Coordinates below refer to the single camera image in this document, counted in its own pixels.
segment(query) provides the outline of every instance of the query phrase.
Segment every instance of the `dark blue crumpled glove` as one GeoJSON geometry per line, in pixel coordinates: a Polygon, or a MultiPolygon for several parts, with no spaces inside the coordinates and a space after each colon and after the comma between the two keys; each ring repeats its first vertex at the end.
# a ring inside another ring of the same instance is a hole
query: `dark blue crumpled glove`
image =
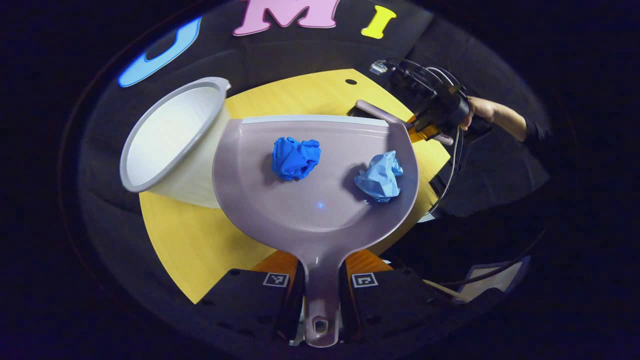
{"type": "Polygon", "coordinates": [[[281,179],[304,179],[320,161],[320,143],[299,142],[294,138],[279,138],[273,146],[271,169],[281,179]]]}
{"type": "Polygon", "coordinates": [[[404,173],[398,160],[396,151],[375,155],[369,162],[366,172],[360,171],[354,181],[356,186],[377,202],[389,202],[392,197],[400,194],[400,188],[396,182],[396,176],[404,173]]]}

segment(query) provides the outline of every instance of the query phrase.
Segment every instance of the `blue letter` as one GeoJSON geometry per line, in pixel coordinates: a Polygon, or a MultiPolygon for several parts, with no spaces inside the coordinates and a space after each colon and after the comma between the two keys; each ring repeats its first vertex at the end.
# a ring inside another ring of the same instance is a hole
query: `blue letter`
{"type": "Polygon", "coordinates": [[[146,79],[182,54],[198,37],[201,19],[202,17],[199,17],[179,28],[175,36],[175,42],[162,54],[151,60],[147,60],[146,53],[140,55],[118,78],[120,86],[125,88],[146,79]]]}

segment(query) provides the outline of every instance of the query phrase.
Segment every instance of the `purple dustpan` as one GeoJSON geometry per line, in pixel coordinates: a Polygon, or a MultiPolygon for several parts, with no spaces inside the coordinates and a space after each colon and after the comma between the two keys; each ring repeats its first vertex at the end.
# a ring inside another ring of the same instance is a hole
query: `purple dustpan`
{"type": "Polygon", "coordinates": [[[395,230],[418,193],[418,164],[405,127],[331,115],[229,120],[212,176],[220,207],[234,225],[304,266],[305,341],[313,347],[335,344],[340,265],[395,230]],[[320,162],[308,177],[284,181],[271,171],[273,143],[282,136],[320,143],[320,162]],[[397,178],[401,192],[377,203],[354,177],[374,155],[391,150],[404,169],[397,178]]]}

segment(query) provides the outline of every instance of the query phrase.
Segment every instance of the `light blue crumpled glove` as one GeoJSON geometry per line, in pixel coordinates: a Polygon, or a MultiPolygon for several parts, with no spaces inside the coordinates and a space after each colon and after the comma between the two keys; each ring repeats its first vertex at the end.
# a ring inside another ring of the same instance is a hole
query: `light blue crumpled glove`
{"type": "Polygon", "coordinates": [[[367,195],[377,202],[389,202],[392,197],[400,194],[400,188],[396,182],[396,176],[401,176],[403,170],[396,160],[396,151],[375,155],[369,162],[366,172],[360,171],[355,177],[358,186],[367,195]]]}

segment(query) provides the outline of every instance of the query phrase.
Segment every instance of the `yellow table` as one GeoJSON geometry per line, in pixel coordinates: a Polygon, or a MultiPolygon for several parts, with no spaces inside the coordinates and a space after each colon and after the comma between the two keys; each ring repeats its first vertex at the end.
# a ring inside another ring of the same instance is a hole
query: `yellow table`
{"type": "MultiPolygon", "coordinates": [[[[362,99],[409,119],[411,111],[375,82],[353,69],[333,70],[275,81],[228,98],[231,117],[287,114],[345,115],[362,99]],[[355,85],[346,83],[352,79],[355,85]]],[[[437,196],[429,181],[449,159],[440,143],[413,144],[420,169],[420,188],[407,219],[370,250],[381,254],[429,210],[437,196]]],[[[230,268],[250,269],[272,254],[269,248],[243,234],[221,209],[209,209],[143,192],[140,206],[158,258],[176,285],[193,303],[230,268]]]]}

